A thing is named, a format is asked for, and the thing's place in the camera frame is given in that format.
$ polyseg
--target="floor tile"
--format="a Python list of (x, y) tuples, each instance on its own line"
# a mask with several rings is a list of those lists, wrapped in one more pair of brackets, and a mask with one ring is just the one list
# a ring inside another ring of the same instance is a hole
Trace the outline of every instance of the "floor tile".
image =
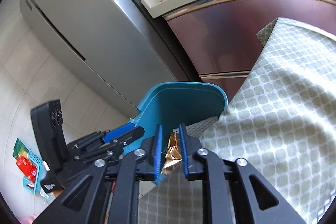
[(127, 118), (124, 114), (121, 114), (109, 104), (105, 109), (95, 130), (112, 130), (126, 124), (128, 120), (129, 118)]
[(2, 0), (0, 3), (0, 24), (4, 22), (7, 17), (19, 8), (20, 0)]
[(23, 144), (28, 149), (31, 149), (32, 152), (36, 155), (40, 154), (30, 119), (30, 110), (35, 106), (37, 106), (37, 102), (34, 101), (27, 93), (25, 93), (17, 109), (11, 129), (9, 131), (9, 137), (5, 151), (5, 170), (9, 170), (18, 176), (21, 176), (22, 173), (16, 166), (16, 160), (12, 156), (16, 139), (19, 138)]
[(63, 105), (78, 82), (79, 79), (52, 54), (31, 81), (27, 92), (39, 104), (60, 99)]
[(90, 134), (95, 131), (107, 105), (107, 102), (79, 81), (62, 106), (63, 121), (83, 135)]
[(83, 134), (80, 134), (78, 131), (74, 130), (73, 128), (71, 128), (65, 123), (62, 124), (62, 129), (63, 129), (65, 142), (67, 144), (71, 143), (74, 140), (80, 139), (84, 136)]
[(5, 151), (13, 119), (25, 91), (10, 76), (5, 67), (0, 68), (0, 167), (5, 162)]
[(28, 32), (30, 27), (23, 19), (20, 8), (17, 8), (0, 25), (0, 62), (5, 62), (9, 53), (20, 39)]
[(22, 187), (22, 176), (19, 177), (6, 170), (0, 190), (16, 217), (24, 218), (33, 214), (34, 195)]
[(151, 181), (141, 181), (139, 187), (139, 193), (142, 195), (146, 195), (150, 190), (152, 190), (156, 186), (155, 183)]
[(51, 52), (30, 29), (15, 45), (4, 62), (5, 68), (15, 81), (27, 90), (29, 84)]
[(40, 194), (34, 196), (34, 214), (39, 215), (48, 207), (48, 201)]

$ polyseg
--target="cabinet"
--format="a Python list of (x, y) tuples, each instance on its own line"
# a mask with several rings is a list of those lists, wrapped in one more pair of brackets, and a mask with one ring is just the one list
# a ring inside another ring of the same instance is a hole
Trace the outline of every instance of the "cabinet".
[(168, 24), (199, 76), (212, 75), (212, 80), (205, 81), (222, 87), (229, 99), (244, 79), (223, 79), (223, 74), (252, 69), (263, 49), (256, 33), (275, 18), (302, 21), (336, 34), (336, 5), (321, 0), (218, 0), (217, 3), (199, 10), (193, 4), (192, 12), (171, 19)]

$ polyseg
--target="blue plastic crate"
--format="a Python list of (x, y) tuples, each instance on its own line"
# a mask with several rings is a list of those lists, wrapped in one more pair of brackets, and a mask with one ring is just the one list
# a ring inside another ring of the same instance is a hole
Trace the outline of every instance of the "blue plastic crate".
[(34, 183), (34, 189), (31, 189), (27, 186), (27, 184), (33, 184), (26, 176), (23, 177), (22, 186), (27, 189), (32, 194), (35, 194), (36, 192), (40, 192), (40, 181), (42, 179), (42, 175), (44, 174), (44, 165), (43, 160), (35, 155), (31, 150), (28, 152), (28, 158), (37, 166), (37, 172), (36, 172), (36, 179)]
[(139, 103), (138, 115), (129, 123), (142, 126), (142, 138), (124, 147), (124, 154), (140, 148), (145, 138), (155, 135), (156, 125), (163, 126), (163, 153), (172, 129), (184, 122), (190, 125), (219, 116), (228, 105), (226, 93), (217, 85), (193, 82), (161, 83), (151, 88)]

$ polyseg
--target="green patterned cloth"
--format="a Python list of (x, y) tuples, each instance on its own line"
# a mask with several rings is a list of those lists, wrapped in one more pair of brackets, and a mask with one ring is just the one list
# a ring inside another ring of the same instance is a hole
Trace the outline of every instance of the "green patterned cloth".
[[(335, 197), (336, 37), (278, 18), (219, 120), (199, 137), (221, 158), (244, 157), (308, 223)], [(139, 202), (139, 223), (202, 223), (202, 184), (176, 170)]]

